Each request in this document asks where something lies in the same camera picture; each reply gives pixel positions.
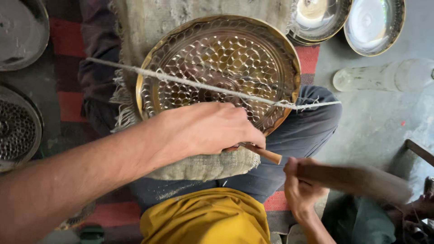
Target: concrete floor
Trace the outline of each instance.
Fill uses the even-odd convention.
[[[381,66],[420,57],[434,59],[433,8],[434,1],[406,1],[407,17],[401,35],[379,56],[355,53],[342,33],[322,43],[314,80],[315,85],[334,92],[344,109],[339,128],[316,158],[333,165],[372,165],[409,178],[415,198],[423,179],[434,176],[434,167],[400,148],[406,138],[434,148],[434,86],[422,92],[339,92],[333,87],[332,78],[345,67]]]

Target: wooden handle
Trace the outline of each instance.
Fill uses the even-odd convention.
[[[299,165],[297,177],[346,193],[391,204],[405,204],[412,191],[406,181],[375,168]]]
[[[252,144],[247,144],[247,143],[240,143],[243,147],[251,150],[254,153],[259,154],[260,156],[263,156],[264,158],[270,160],[271,162],[279,165],[280,161],[282,160],[282,155],[279,155],[277,153],[274,152],[270,152],[267,151],[265,149],[262,149],[260,147],[254,146]]]

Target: yellow shirt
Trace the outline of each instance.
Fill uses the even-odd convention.
[[[270,243],[264,206],[229,188],[168,199],[140,219],[142,244]]]

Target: stainless steel plate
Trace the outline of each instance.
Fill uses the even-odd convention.
[[[404,21],[404,0],[354,0],[345,37],[355,52],[375,56],[395,43]]]
[[[328,39],[325,39],[325,40],[322,40],[322,41],[308,41],[308,40],[305,40],[305,39],[303,39],[303,38],[300,38],[300,37],[297,36],[297,35],[294,35],[294,33],[293,33],[292,31],[289,31],[289,33],[286,35],[286,37],[287,37],[291,42],[294,42],[294,43],[297,43],[297,44],[299,44],[299,45],[303,45],[303,46],[313,46],[313,45],[317,45],[317,44],[323,43],[323,42],[327,41],[328,39],[330,39],[330,38],[328,38]]]
[[[344,25],[352,0],[298,0],[290,30],[307,41],[326,40]]]
[[[47,11],[40,0],[0,1],[0,71],[22,69],[44,52],[49,39]]]

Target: hand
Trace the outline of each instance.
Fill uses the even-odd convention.
[[[232,103],[201,102],[170,109],[153,118],[162,141],[185,157],[216,154],[239,142],[265,148],[265,137],[247,120],[246,110]]]
[[[318,184],[310,184],[296,177],[297,165],[319,164],[312,158],[289,158],[283,171],[286,173],[285,196],[294,217],[298,222],[307,214],[315,213],[313,205],[322,196],[328,194],[329,189]]]

